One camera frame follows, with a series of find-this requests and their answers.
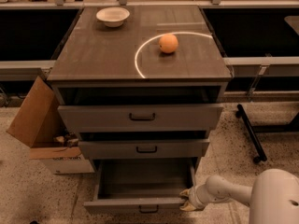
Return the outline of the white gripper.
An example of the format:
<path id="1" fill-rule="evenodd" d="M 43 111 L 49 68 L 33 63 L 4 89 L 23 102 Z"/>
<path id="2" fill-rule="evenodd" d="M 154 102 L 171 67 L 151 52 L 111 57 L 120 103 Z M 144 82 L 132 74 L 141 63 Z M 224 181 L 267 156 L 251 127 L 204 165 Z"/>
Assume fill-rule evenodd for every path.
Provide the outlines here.
<path id="1" fill-rule="evenodd" d="M 208 204 L 215 203 L 218 200 L 214 194 L 208 191 L 206 185 L 185 189 L 179 196 L 188 198 L 188 201 L 179 208 L 181 211 L 203 210 Z"/>

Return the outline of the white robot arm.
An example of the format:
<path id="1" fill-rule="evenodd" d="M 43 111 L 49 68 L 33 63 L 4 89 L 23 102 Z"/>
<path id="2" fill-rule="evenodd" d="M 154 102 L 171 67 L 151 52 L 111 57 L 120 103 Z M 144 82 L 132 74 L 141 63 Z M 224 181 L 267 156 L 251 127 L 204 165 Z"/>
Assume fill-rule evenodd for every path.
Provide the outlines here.
<path id="1" fill-rule="evenodd" d="M 203 185 L 185 189 L 179 196 L 186 199 L 182 211 L 235 200 L 249 208 L 249 224 L 299 224 L 299 178 L 279 169 L 263 171 L 252 187 L 212 175 Z"/>

